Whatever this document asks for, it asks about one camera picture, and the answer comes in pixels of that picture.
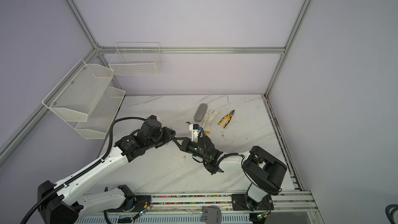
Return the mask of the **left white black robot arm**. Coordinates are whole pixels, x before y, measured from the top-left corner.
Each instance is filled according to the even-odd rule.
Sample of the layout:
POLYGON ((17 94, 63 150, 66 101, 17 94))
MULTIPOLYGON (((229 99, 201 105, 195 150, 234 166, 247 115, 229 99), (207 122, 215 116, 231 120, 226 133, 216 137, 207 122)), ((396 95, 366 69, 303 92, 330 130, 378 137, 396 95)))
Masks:
POLYGON ((110 141, 105 154, 73 175, 38 187, 38 212, 46 224, 73 224, 103 210, 133 207, 135 196, 126 185, 109 192, 87 195, 86 191, 102 178, 125 166, 148 149, 172 141, 176 133, 155 119, 143 121, 139 130, 117 142, 110 141))

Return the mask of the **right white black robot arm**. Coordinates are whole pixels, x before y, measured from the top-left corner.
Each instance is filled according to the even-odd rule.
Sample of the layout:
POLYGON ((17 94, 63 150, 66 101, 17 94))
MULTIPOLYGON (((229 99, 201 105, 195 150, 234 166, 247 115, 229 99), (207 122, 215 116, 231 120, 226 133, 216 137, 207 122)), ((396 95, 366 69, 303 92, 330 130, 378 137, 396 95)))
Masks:
POLYGON ((267 206, 268 211, 272 210, 271 196, 281 192, 282 182, 288 170, 275 156, 259 146, 253 146, 246 153, 224 154, 215 148, 211 139, 202 131, 196 142, 187 137, 174 138, 173 142, 180 151, 191 154, 211 175, 226 171, 242 171, 250 185, 242 200, 234 200, 235 204, 249 211, 258 210, 262 205, 267 206))

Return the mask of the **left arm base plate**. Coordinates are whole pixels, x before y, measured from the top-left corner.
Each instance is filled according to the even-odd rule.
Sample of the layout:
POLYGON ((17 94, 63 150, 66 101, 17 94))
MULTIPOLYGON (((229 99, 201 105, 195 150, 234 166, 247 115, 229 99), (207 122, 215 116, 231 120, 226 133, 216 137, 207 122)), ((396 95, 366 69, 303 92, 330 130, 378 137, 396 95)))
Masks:
POLYGON ((125 197, 124 202, 119 208, 108 209, 109 212, 133 212, 138 213, 144 207, 150 206, 152 197, 145 195, 135 195, 127 185, 119 185, 117 187, 122 191, 122 196, 125 197))

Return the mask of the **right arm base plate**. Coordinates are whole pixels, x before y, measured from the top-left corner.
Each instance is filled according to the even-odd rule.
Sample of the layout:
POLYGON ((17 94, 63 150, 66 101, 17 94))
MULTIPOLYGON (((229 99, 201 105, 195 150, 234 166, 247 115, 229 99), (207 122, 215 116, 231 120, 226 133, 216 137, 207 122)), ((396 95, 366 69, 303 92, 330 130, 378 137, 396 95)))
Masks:
POLYGON ((271 195, 266 195, 261 201, 248 197, 246 194, 233 194, 232 207, 234 211, 272 211, 274 210, 273 200, 271 195))

